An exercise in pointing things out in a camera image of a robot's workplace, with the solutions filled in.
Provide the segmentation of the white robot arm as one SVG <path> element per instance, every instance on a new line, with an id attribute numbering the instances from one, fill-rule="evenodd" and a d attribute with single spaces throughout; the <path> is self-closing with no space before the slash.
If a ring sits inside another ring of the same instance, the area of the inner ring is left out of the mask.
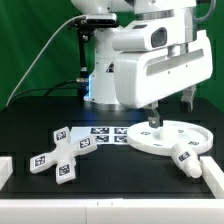
<path id="1" fill-rule="evenodd" d="M 84 102 L 101 109 L 148 112 L 163 125 L 158 101 L 177 92 L 190 112 L 196 85 L 211 77 L 211 45 L 194 15 L 197 0 L 71 0 L 81 32 L 95 37 L 95 66 Z"/>

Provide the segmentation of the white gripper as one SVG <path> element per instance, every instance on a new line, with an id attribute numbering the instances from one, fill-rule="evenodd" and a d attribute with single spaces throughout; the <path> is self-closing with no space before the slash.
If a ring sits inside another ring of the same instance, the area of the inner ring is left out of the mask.
<path id="1" fill-rule="evenodd" d="M 212 71 L 211 44 L 206 31 L 200 30 L 186 54 L 169 57 L 167 49 L 119 54 L 114 65 L 116 97 L 129 108 L 147 105 L 149 126 L 158 128 L 161 123 L 156 101 L 183 90 L 181 111 L 191 112 L 195 84 L 209 79 Z"/>

